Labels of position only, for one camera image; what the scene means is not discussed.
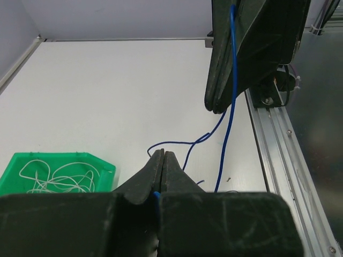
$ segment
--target black cable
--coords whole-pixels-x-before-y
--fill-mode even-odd
[[[286,96],[286,101],[284,106],[286,106],[289,102],[289,96],[290,96],[290,88],[289,88],[289,68],[288,65],[284,65],[285,71],[286,71],[286,91],[287,91],[287,96]]]
[[[339,5],[340,0],[333,0],[330,5],[329,8],[327,9],[323,22],[320,26],[320,29],[324,28],[325,24],[331,19],[333,13],[335,12],[335,10],[337,9],[337,6]]]

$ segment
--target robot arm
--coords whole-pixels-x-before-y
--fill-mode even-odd
[[[229,9],[235,20],[238,59],[238,95],[260,84],[280,64],[289,64],[299,47],[310,0],[212,0],[213,51],[208,72],[205,106],[224,112],[232,99],[232,51]]]

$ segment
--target screw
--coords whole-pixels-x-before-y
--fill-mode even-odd
[[[329,247],[330,253],[336,253],[336,249],[332,246]]]

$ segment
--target metal extrusion rail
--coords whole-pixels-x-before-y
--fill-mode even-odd
[[[289,204],[306,256],[341,256],[285,107],[255,109],[246,91],[266,186]]]

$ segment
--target white wire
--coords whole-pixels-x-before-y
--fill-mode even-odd
[[[38,179],[38,171],[36,170],[35,172],[35,177],[29,177],[26,175],[23,175],[23,171],[25,170],[25,168],[33,162],[41,162],[43,164],[45,164],[48,168],[48,177],[46,180],[40,180]],[[94,172],[92,170],[88,170],[84,175],[73,175],[73,176],[56,176],[56,173],[68,166],[74,165],[74,164],[82,164],[82,165],[87,165],[91,168],[93,168],[96,172],[96,174],[100,177],[100,173],[98,172],[98,170],[90,165],[89,163],[85,163],[85,162],[72,162],[72,163],[68,163],[66,165],[63,165],[61,167],[59,167],[58,169],[56,169],[52,176],[50,177],[50,173],[51,173],[51,168],[49,166],[49,164],[45,161],[42,160],[31,160],[28,163],[26,163],[24,165],[24,167],[19,171],[19,176],[22,178],[26,178],[26,179],[30,179],[30,180],[34,180],[34,186],[33,189],[28,190],[27,193],[34,193],[34,192],[47,192],[47,193],[57,193],[56,191],[53,190],[49,190],[47,189],[48,185],[54,185],[57,189],[59,189],[60,191],[64,192],[64,193],[68,193],[71,192],[74,189],[77,189],[78,192],[94,192],[95,190],[95,184],[94,184]],[[87,187],[86,185],[80,185],[80,183],[85,179],[89,179],[90,180],[90,184],[89,187]],[[67,183],[61,183],[64,180],[69,180],[71,181],[71,183],[67,184]]]

